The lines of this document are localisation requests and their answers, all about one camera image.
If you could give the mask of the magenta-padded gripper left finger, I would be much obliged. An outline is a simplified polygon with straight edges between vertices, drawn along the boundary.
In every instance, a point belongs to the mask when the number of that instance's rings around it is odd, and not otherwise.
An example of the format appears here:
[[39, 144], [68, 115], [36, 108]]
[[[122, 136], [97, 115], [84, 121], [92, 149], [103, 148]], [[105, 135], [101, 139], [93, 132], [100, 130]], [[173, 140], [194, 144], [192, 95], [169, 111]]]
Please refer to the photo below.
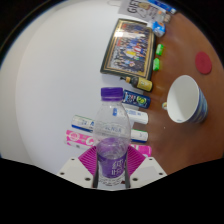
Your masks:
[[84, 188], [97, 185], [97, 154], [94, 147], [89, 148], [78, 158], [70, 158], [57, 175]]

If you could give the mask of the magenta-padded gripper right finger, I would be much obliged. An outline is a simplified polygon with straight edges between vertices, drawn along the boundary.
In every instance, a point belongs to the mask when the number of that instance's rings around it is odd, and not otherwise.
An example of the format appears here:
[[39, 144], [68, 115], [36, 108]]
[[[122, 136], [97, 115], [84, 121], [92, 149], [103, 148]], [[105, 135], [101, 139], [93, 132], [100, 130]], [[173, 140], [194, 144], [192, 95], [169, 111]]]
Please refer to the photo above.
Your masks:
[[127, 189], [140, 188], [166, 176], [154, 157], [145, 157], [129, 147], [126, 158], [125, 186]]

